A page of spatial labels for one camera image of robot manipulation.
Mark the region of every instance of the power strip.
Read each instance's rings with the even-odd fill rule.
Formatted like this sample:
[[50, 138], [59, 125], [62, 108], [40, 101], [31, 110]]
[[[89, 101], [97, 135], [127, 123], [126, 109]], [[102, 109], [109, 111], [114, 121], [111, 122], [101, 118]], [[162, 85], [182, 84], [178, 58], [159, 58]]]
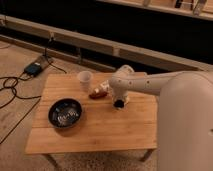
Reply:
[[51, 63], [53, 59], [51, 57], [39, 56], [35, 61], [29, 64], [25, 69], [24, 73], [36, 77], [43, 70], [45, 70]]

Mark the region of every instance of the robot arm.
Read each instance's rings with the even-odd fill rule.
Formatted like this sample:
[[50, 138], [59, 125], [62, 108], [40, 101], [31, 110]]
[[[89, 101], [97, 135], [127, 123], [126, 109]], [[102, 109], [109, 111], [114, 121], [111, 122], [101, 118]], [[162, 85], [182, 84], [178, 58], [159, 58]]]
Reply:
[[213, 73], [133, 74], [123, 66], [109, 84], [115, 104], [125, 101], [128, 90], [159, 96], [157, 171], [212, 171]]
[[110, 87], [113, 89], [115, 104], [122, 101], [124, 104], [127, 98], [127, 91], [136, 91], [151, 95], [160, 95], [162, 87], [173, 77], [183, 72], [166, 74], [147, 75], [143, 77], [134, 76], [134, 70], [124, 65], [118, 69], [109, 79]]

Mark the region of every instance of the dark wall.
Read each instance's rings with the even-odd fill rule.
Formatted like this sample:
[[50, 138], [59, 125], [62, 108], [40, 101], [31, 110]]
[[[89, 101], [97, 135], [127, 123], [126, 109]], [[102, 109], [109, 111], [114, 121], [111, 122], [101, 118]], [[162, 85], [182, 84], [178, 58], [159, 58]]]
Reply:
[[213, 64], [212, 21], [95, 0], [0, 1], [9, 16]]

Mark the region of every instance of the table leg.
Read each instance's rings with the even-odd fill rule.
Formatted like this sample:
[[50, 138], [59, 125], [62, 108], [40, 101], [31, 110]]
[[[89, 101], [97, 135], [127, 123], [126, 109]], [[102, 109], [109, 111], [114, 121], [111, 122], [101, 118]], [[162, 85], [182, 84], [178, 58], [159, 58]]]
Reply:
[[60, 170], [60, 166], [56, 162], [56, 160], [50, 154], [42, 154], [55, 168], [55, 170]]
[[153, 151], [154, 151], [154, 149], [147, 150], [146, 153], [144, 154], [144, 156], [140, 159], [140, 161], [145, 162], [151, 156]]

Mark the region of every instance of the food item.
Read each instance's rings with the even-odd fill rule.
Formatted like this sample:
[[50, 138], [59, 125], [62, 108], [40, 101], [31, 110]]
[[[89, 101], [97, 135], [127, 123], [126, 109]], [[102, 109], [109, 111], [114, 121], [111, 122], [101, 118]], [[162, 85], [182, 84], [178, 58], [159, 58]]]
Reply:
[[98, 99], [107, 96], [109, 93], [109, 82], [108, 80], [101, 83], [97, 88], [95, 88], [92, 93], [89, 94], [89, 97], [91, 99]]

